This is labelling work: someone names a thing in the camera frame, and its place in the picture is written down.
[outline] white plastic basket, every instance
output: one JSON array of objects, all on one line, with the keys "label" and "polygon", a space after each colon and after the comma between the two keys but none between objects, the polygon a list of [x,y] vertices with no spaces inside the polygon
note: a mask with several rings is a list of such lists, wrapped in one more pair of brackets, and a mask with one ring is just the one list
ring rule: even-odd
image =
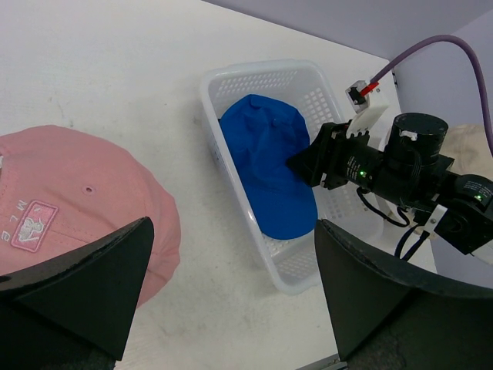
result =
[{"label": "white plastic basket", "polygon": [[[238,177],[218,119],[248,94],[281,100],[298,108],[314,140],[325,122],[342,123],[334,94],[322,70],[304,60],[277,60],[229,66],[207,73],[201,83],[203,129],[213,156],[238,201],[253,237],[253,256],[270,272],[274,285],[286,294],[299,294],[320,283],[314,232],[293,240],[275,240],[262,234]],[[328,191],[314,188],[319,218],[331,220],[364,241],[379,238],[383,221],[364,207],[356,187]],[[367,196],[376,204],[372,196]]]}]

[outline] hat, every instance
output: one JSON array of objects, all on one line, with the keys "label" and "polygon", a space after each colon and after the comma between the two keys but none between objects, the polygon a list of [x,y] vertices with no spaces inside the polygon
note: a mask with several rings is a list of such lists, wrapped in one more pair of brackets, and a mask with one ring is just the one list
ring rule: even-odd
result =
[{"label": "hat", "polygon": [[154,241],[142,304],[179,263],[174,199],[126,150],[58,126],[0,137],[0,275],[72,251],[140,217]]},{"label": "hat", "polygon": [[286,166],[288,158],[310,145],[297,109],[248,95],[224,113],[220,126],[260,230],[280,240],[312,231],[314,193]]}]

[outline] white table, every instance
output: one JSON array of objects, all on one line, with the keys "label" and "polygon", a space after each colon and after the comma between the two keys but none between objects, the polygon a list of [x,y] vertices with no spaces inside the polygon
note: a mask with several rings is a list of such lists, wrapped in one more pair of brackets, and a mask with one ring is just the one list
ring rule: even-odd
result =
[{"label": "white table", "polygon": [[[199,125],[205,71],[282,58],[324,68],[347,118],[344,90],[386,63],[200,0],[2,6],[0,133],[52,123],[105,137],[176,198],[182,263],[136,312],[118,369],[295,369],[337,351],[321,287],[287,297],[253,266]],[[397,94],[390,76],[381,87],[388,125]],[[378,245],[394,248],[400,233]],[[429,244],[416,261],[433,270]]]}]

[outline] white wall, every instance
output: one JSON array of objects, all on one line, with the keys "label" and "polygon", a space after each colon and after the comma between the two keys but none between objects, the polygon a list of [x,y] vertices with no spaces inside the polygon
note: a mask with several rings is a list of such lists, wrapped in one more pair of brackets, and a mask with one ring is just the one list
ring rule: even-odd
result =
[{"label": "white wall", "polygon": [[493,0],[207,1],[384,58],[493,9]]},{"label": "white wall", "polygon": [[[454,34],[469,42],[478,54],[493,112],[493,10]],[[434,114],[450,126],[482,123],[474,73],[457,46],[431,46],[403,62],[396,74],[403,111]],[[438,273],[493,288],[493,267],[462,255],[443,240],[434,240],[432,245]]]}]

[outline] beige cloth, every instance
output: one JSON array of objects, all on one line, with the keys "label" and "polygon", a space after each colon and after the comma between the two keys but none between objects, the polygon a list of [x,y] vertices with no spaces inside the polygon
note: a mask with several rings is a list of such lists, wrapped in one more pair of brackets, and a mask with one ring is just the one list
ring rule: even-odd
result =
[{"label": "beige cloth", "polygon": [[451,171],[493,180],[493,157],[482,125],[461,125],[449,129],[440,154],[455,159]]}]

